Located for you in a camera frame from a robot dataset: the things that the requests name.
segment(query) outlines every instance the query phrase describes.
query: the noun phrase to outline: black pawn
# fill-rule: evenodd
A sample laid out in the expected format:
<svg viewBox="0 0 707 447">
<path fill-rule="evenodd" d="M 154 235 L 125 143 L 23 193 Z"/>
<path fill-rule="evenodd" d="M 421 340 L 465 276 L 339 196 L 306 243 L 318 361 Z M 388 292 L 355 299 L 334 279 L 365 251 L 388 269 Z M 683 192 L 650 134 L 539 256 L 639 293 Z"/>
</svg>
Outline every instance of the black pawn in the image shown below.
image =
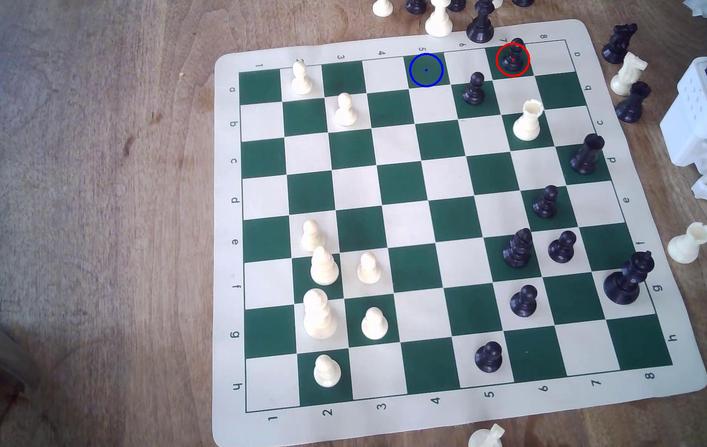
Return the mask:
<svg viewBox="0 0 707 447">
<path fill-rule="evenodd" d="M 511 310 L 519 317 L 529 317 L 536 311 L 538 290 L 529 284 L 511 297 Z"/>
<path fill-rule="evenodd" d="M 528 228 L 517 231 L 503 250 L 503 259 L 508 266 L 520 268 L 527 266 L 533 251 L 533 236 Z"/>
<path fill-rule="evenodd" d="M 575 243 L 577 243 L 577 235 L 573 231 L 566 230 L 560 234 L 557 240 L 550 243 L 547 253 L 553 261 L 565 264 L 574 257 Z"/>
<path fill-rule="evenodd" d="M 475 351 L 475 365 L 483 372 L 494 372 L 502 365 L 502 346 L 489 341 Z"/>
<path fill-rule="evenodd" d="M 639 80 L 629 87 L 629 97 L 618 103 L 616 116 L 625 123 L 636 123 L 644 113 L 644 99 L 652 93 L 652 88 Z"/>
<path fill-rule="evenodd" d="M 533 202 L 533 212 L 541 218 L 549 219 L 557 212 L 557 186 L 549 185 L 541 191 L 541 196 Z"/>
<path fill-rule="evenodd" d="M 605 279 L 605 294 L 616 304 L 631 304 L 638 299 L 638 284 L 646 281 L 646 275 L 654 269 L 651 251 L 637 251 L 621 266 L 621 271 L 611 273 Z"/>
<path fill-rule="evenodd" d="M 603 147 L 605 147 L 605 138 L 596 134 L 586 135 L 586 139 L 582 141 L 582 146 L 569 160 L 569 165 L 580 174 L 593 173 L 597 168 L 599 151 Z"/>
</svg>

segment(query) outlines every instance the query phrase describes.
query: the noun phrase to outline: green square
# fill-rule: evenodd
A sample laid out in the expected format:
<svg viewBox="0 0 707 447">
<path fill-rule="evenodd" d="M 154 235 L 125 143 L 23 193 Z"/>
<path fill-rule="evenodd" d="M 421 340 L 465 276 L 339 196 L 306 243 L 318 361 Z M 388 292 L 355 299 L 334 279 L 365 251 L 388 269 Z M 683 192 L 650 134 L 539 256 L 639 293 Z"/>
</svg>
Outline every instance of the green square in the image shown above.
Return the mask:
<svg viewBox="0 0 707 447">
<path fill-rule="evenodd" d="M 321 387 L 314 380 L 314 362 L 326 354 L 340 365 L 342 376 L 337 385 Z M 347 349 L 336 351 L 307 352 L 299 354 L 299 397 L 301 406 L 325 405 L 353 400 L 351 385 L 351 362 Z"/>
<path fill-rule="evenodd" d="M 419 155 L 423 160 L 460 157 L 464 155 L 464 143 L 458 121 L 417 124 Z"/>
<path fill-rule="evenodd" d="M 279 68 L 239 74 L 240 105 L 278 103 L 282 100 Z"/>
<path fill-rule="evenodd" d="M 282 103 L 284 136 L 326 132 L 326 102 L 323 98 Z"/>
<path fill-rule="evenodd" d="M 488 267 L 492 271 L 492 281 L 510 281 L 513 279 L 537 278 L 541 276 L 541 269 L 538 268 L 538 259 L 533 251 L 527 266 L 515 269 L 505 263 L 502 257 L 502 250 L 511 241 L 513 235 L 496 236 L 484 238 L 486 241 L 486 255 L 488 256 Z"/>
<path fill-rule="evenodd" d="M 337 266 L 340 266 L 339 254 L 331 255 Z M 312 275 L 309 270 L 312 268 L 312 257 L 293 258 L 293 295 L 295 304 L 303 302 L 304 293 L 309 289 L 320 289 L 326 292 L 329 300 L 337 300 L 342 298 L 342 274 L 336 281 L 328 286 L 321 286 L 312 280 Z"/>
<path fill-rule="evenodd" d="M 243 178 L 286 174 L 284 138 L 240 143 L 240 172 Z"/>
<path fill-rule="evenodd" d="M 580 228 L 591 270 L 620 269 L 635 253 L 626 223 Z"/>
<path fill-rule="evenodd" d="M 372 127 L 402 126 L 414 122 L 408 90 L 368 93 L 367 102 Z"/>
<path fill-rule="evenodd" d="M 586 105 L 577 72 L 536 76 L 536 84 L 541 103 L 547 110 Z"/>
<path fill-rule="evenodd" d="M 328 145 L 331 148 L 331 167 L 334 169 L 376 164 L 376 151 L 372 147 L 372 131 L 369 129 L 332 132 L 328 134 Z"/>
<path fill-rule="evenodd" d="M 469 177 L 475 194 L 519 190 L 513 160 L 508 152 L 467 157 Z"/>
<path fill-rule="evenodd" d="M 290 219 L 287 216 L 243 221 L 243 262 L 289 257 Z"/>
<path fill-rule="evenodd" d="M 532 56 L 530 57 L 530 66 L 527 67 L 527 72 L 522 73 L 522 76 L 506 76 L 504 75 L 498 68 L 497 68 L 497 61 L 502 60 L 502 57 L 505 57 L 505 52 L 511 51 L 510 46 L 507 46 L 502 49 L 502 51 L 499 50 L 500 47 L 488 47 L 486 49 L 486 54 L 488 55 L 488 67 L 492 71 L 492 79 L 510 79 L 510 78 L 523 78 L 526 76 L 533 76 L 533 64 L 532 64 Z M 527 66 L 527 53 L 522 53 L 522 58 L 524 60 L 525 66 Z M 517 72 L 507 72 L 512 75 L 516 75 L 517 73 L 521 73 L 522 70 L 519 70 Z"/>
<path fill-rule="evenodd" d="M 337 210 L 340 251 L 372 250 L 387 246 L 381 207 Z"/>
<path fill-rule="evenodd" d="M 378 183 L 382 204 L 401 204 L 428 199 L 422 163 L 397 163 L 378 166 Z"/>
<path fill-rule="evenodd" d="M 557 211 L 549 219 L 539 217 L 533 211 L 533 202 L 541 197 L 543 189 L 530 189 L 522 191 L 522 201 L 524 211 L 527 214 L 527 222 L 530 223 L 531 231 L 557 230 L 560 228 L 577 227 L 577 218 L 574 217 L 574 208 L 571 206 L 569 190 L 565 186 L 557 188 Z"/>
<path fill-rule="evenodd" d="M 370 340 L 361 331 L 361 321 L 371 307 L 377 307 L 387 319 L 387 334 L 379 340 Z M 396 343 L 400 341 L 395 298 L 392 295 L 377 297 L 348 298 L 345 300 L 345 321 L 348 324 L 348 346 L 368 346 L 370 344 Z"/>
<path fill-rule="evenodd" d="M 389 249 L 392 285 L 396 292 L 442 287 L 436 245 L 412 245 Z"/>
<path fill-rule="evenodd" d="M 287 176 L 287 199 L 290 202 L 290 214 L 334 209 L 331 171 Z"/>
<path fill-rule="evenodd" d="M 554 326 L 505 331 L 505 344 L 511 353 L 511 371 L 515 382 L 566 377 L 566 366 Z"/>
<path fill-rule="evenodd" d="M 295 353 L 295 310 L 291 305 L 243 310 L 247 359 Z"/>
<path fill-rule="evenodd" d="M 364 68 L 360 60 L 323 65 L 322 70 L 323 90 L 326 96 L 338 96 L 340 93 L 356 95 L 367 92 L 364 86 Z"/>
<path fill-rule="evenodd" d="M 408 394 L 458 390 L 452 338 L 409 341 L 400 344 Z"/>
<path fill-rule="evenodd" d="M 443 53 L 434 53 L 434 56 L 438 57 L 439 60 L 436 60 L 435 57 L 428 56 L 427 54 L 422 56 L 415 55 L 403 57 L 403 62 L 406 64 L 406 76 L 409 80 L 409 88 L 419 88 L 422 86 L 430 87 L 431 85 L 449 85 L 450 79 L 447 76 L 447 63 L 445 62 L 445 55 Z"/>
<path fill-rule="evenodd" d="M 522 116 L 520 113 L 503 115 L 503 124 L 505 125 L 505 134 L 507 135 L 507 145 L 511 150 L 521 149 L 536 149 L 539 147 L 552 147 L 552 134 L 550 127 L 547 124 L 547 114 L 541 114 L 538 117 L 538 125 L 541 126 L 541 132 L 535 140 L 522 141 L 513 134 L 513 123 Z"/>
<path fill-rule="evenodd" d="M 577 154 L 577 151 L 581 147 L 582 144 L 556 147 L 557 158 L 560 160 L 560 167 L 563 170 L 563 178 L 566 179 L 566 184 L 578 185 L 581 183 L 594 183 L 597 181 L 612 180 L 612 178 L 610 178 L 610 171 L 607 168 L 605 155 L 602 151 L 597 152 L 597 165 L 596 169 L 592 173 L 580 174 L 571 167 L 571 157 Z"/>
<path fill-rule="evenodd" d="M 605 319 L 591 273 L 544 278 L 544 288 L 555 324 Z"/>
<path fill-rule="evenodd" d="M 430 220 L 434 224 L 436 242 L 483 236 L 474 197 L 431 200 Z"/>
<path fill-rule="evenodd" d="M 502 330 L 494 286 L 452 287 L 445 289 L 447 316 L 454 336 Z"/>
<path fill-rule="evenodd" d="M 607 320 L 607 327 L 622 370 L 673 364 L 657 315 Z"/>
</svg>

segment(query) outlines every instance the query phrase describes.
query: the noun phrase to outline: white square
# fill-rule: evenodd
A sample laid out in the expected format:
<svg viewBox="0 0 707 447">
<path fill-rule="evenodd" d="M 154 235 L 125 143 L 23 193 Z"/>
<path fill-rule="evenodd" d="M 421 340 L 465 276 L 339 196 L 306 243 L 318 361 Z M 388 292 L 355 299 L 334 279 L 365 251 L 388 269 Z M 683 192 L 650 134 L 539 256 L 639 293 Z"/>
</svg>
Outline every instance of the white square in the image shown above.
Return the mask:
<svg viewBox="0 0 707 447">
<path fill-rule="evenodd" d="M 624 222 L 612 181 L 568 185 L 566 189 L 580 227 Z"/>
<path fill-rule="evenodd" d="M 331 170 L 328 134 L 296 135 L 284 138 L 284 161 L 288 174 Z"/>
<path fill-rule="evenodd" d="M 430 340 L 452 335 L 444 289 L 395 293 L 400 341 Z"/>
<path fill-rule="evenodd" d="M 520 228 L 530 227 L 519 191 L 480 194 L 475 196 L 475 207 L 484 238 L 512 235 Z"/>
<path fill-rule="evenodd" d="M 286 216 L 287 176 L 243 179 L 243 219 Z"/>
<path fill-rule="evenodd" d="M 348 350 L 354 399 L 406 394 L 400 343 L 357 346 Z"/>
<path fill-rule="evenodd" d="M 546 188 L 547 185 L 563 186 L 566 179 L 560 169 L 557 150 L 554 147 L 511 151 L 513 168 L 519 189 Z"/>
<path fill-rule="evenodd" d="M 411 88 L 408 95 L 411 97 L 411 111 L 417 124 L 458 119 L 453 88 L 449 85 Z"/>
<path fill-rule="evenodd" d="M 607 321 L 560 324 L 555 331 L 567 375 L 620 369 Z"/>
<path fill-rule="evenodd" d="M 511 113 L 522 113 L 524 102 L 530 99 L 541 100 L 538 93 L 536 78 L 533 76 L 523 76 L 510 79 L 495 79 L 494 93 L 497 95 L 499 112 L 502 115 Z"/>
<path fill-rule="evenodd" d="M 299 357 L 246 360 L 246 411 L 299 406 Z"/>
<path fill-rule="evenodd" d="M 547 114 L 552 142 L 556 146 L 581 145 L 586 135 L 594 132 L 586 106 L 552 109 L 544 113 Z"/>
<path fill-rule="evenodd" d="M 434 223 L 430 219 L 430 206 L 426 200 L 381 207 L 387 246 L 406 247 L 434 243 Z"/>
<path fill-rule="evenodd" d="M 422 176 L 428 200 L 473 196 L 472 178 L 466 157 L 422 161 Z"/>
<path fill-rule="evenodd" d="M 503 350 L 503 362 L 494 372 L 483 372 L 475 364 L 475 351 L 489 341 L 496 341 Z M 505 346 L 503 332 L 487 332 L 453 337 L 453 352 L 461 388 L 513 382 L 511 357 Z"/>
<path fill-rule="evenodd" d="M 459 119 L 458 128 L 461 130 L 464 154 L 498 154 L 511 150 L 507 144 L 505 125 L 499 115 Z"/>
<path fill-rule="evenodd" d="M 374 128 L 372 147 L 376 151 L 376 163 L 379 165 L 421 160 L 417 127 L 414 124 Z"/>
<path fill-rule="evenodd" d="M 364 85 L 369 93 L 408 88 L 403 57 L 363 60 L 361 66 L 364 69 Z"/>
<path fill-rule="evenodd" d="M 359 281 L 357 271 L 361 255 L 373 253 L 381 266 L 381 279 L 375 284 L 364 284 Z M 342 275 L 342 290 L 346 298 L 375 297 L 392 294 L 392 269 L 389 264 L 389 249 L 375 248 L 372 250 L 347 251 L 340 254 L 340 274 Z"/>
<path fill-rule="evenodd" d="M 536 297 L 536 311 L 529 317 L 519 317 L 511 310 L 511 297 L 514 293 L 527 285 L 534 286 L 538 290 Z M 552 310 L 547 298 L 547 288 L 544 287 L 542 278 L 516 279 L 512 281 L 500 281 L 494 283 L 494 295 L 497 298 L 497 310 L 499 310 L 499 320 L 504 331 L 514 329 L 542 328 L 552 326 L 555 320 L 552 319 Z"/>
<path fill-rule="evenodd" d="M 442 287 L 473 286 L 492 281 L 483 238 L 436 243 Z"/>
<path fill-rule="evenodd" d="M 337 209 L 366 208 L 381 205 L 377 166 L 334 169 L 334 206 Z"/>
<path fill-rule="evenodd" d="M 281 103 L 240 106 L 240 140 L 270 140 L 284 136 L 284 111 Z"/>
</svg>

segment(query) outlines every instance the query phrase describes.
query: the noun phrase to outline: white chess piece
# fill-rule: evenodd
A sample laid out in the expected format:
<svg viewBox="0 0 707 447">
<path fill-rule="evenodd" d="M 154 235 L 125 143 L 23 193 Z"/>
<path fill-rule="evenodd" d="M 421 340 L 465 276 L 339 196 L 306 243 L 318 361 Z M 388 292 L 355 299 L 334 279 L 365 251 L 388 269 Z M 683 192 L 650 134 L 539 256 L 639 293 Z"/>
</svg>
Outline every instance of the white chess piece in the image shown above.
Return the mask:
<svg viewBox="0 0 707 447">
<path fill-rule="evenodd" d="M 304 330 L 310 337 L 325 340 L 337 331 L 337 316 L 328 304 L 328 295 L 320 289 L 304 293 Z"/>
<path fill-rule="evenodd" d="M 340 364 L 331 357 L 323 354 L 314 361 L 314 380 L 321 387 L 330 388 L 337 385 L 340 377 L 342 377 Z"/>
<path fill-rule="evenodd" d="M 616 76 L 610 80 L 610 89 L 616 95 L 628 96 L 629 87 L 635 84 L 640 79 L 640 72 L 646 69 L 648 63 L 641 60 L 638 56 L 632 53 L 627 53 L 624 56 L 624 64 L 618 70 Z"/>
<path fill-rule="evenodd" d="M 522 141 L 532 141 L 541 133 L 538 117 L 544 113 L 544 106 L 535 99 L 524 102 L 522 116 L 513 123 L 513 134 Z"/>
<path fill-rule="evenodd" d="M 707 242 L 707 226 L 701 222 L 691 223 L 685 234 L 668 243 L 668 255 L 680 264 L 689 264 L 698 257 L 698 249 Z"/>
<path fill-rule="evenodd" d="M 333 284 L 340 276 L 340 267 L 332 258 L 331 253 L 322 246 L 315 248 L 312 253 L 312 267 L 309 269 L 312 281 L 321 286 Z"/>
<path fill-rule="evenodd" d="M 444 37 L 453 31 L 453 23 L 447 15 L 447 6 L 450 0 L 430 0 L 434 12 L 425 21 L 425 32 L 434 37 Z"/>
<path fill-rule="evenodd" d="M 368 251 L 361 255 L 356 274 L 364 284 L 375 284 L 381 279 L 381 266 L 373 253 Z"/>
<path fill-rule="evenodd" d="M 326 245 L 326 233 L 318 227 L 318 223 L 312 219 L 304 222 L 304 234 L 301 236 L 301 247 L 306 251 L 313 251 L 321 245 Z"/>
<path fill-rule="evenodd" d="M 293 64 L 293 79 L 290 87 L 296 95 L 306 95 L 312 90 L 312 80 L 306 77 L 306 64 L 297 60 Z"/>
<path fill-rule="evenodd" d="M 384 313 L 377 307 L 371 307 L 361 320 L 361 331 L 370 340 L 381 340 L 387 335 L 389 323 Z"/>
<path fill-rule="evenodd" d="M 340 93 L 337 97 L 340 108 L 334 113 L 334 121 L 340 126 L 350 126 L 356 122 L 357 113 L 353 109 L 353 101 L 347 93 Z"/>
</svg>

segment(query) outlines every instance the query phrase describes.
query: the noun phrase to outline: white pawn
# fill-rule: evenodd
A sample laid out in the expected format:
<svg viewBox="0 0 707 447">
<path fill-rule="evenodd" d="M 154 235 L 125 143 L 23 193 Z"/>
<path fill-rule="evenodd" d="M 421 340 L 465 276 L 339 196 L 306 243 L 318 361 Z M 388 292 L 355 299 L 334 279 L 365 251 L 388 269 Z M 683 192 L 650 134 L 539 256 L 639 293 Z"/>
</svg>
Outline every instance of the white pawn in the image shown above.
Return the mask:
<svg viewBox="0 0 707 447">
<path fill-rule="evenodd" d="M 340 93 L 337 97 L 340 108 L 334 113 L 334 121 L 340 126 L 350 126 L 356 122 L 357 113 L 353 109 L 353 101 L 347 93 Z"/>
<path fill-rule="evenodd" d="M 544 113 L 544 106 L 535 99 L 524 102 L 522 116 L 513 123 L 513 134 L 520 140 L 528 142 L 535 140 L 541 133 L 538 117 Z"/>
<path fill-rule="evenodd" d="M 453 31 L 453 23 L 447 15 L 447 6 L 450 0 L 430 0 L 434 12 L 425 21 L 425 32 L 434 37 L 444 37 Z"/>
<path fill-rule="evenodd" d="M 330 388 L 337 385 L 340 377 L 342 377 L 340 364 L 331 357 L 323 354 L 314 361 L 314 380 L 321 387 Z"/>
<path fill-rule="evenodd" d="M 296 95 L 306 95 L 312 90 L 312 80 L 306 77 L 306 64 L 297 60 L 293 64 L 293 79 L 290 87 L 293 89 L 293 93 Z"/>
<path fill-rule="evenodd" d="M 304 293 L 304 330 L 310 337 L 325 340 L 337 331 L 337 316 L 328 304 L 328 295 L 320 289 Z"/>
<path fill-rule="evenodd" d="M 701 222 L 691 223 L 685 234 L 668 243 L 668 255 L 680 264 L 689 264 L 698 257 L 698 249 L 707 241 L 707 226 Z"/>
<path fill-rule="evenodd" d="M 321 231 L 318 223 L 312 219 L 304 222 L 304 234 L 301 236 L 301 247 L 306 251 L 314 251 L 315 248 L 326 245 L 326 233 Z"/>
<path fill-rule="evenodd" d="M 381 340 L 387 335 L 389 323 L 384 313 L 377 307 L 371 307 L 361 320 L 361 331 L 370 340 Z"/>
<path fill-rule="evenodd" d="M 340 276 L 340 267 L 331 257 L 331 253 L 320 246 L 312 253 L 312 267 L 309 269 L 309 274 L 312 276 L 312 281 L 321 286 L 328 286 Z"/>
</svg>

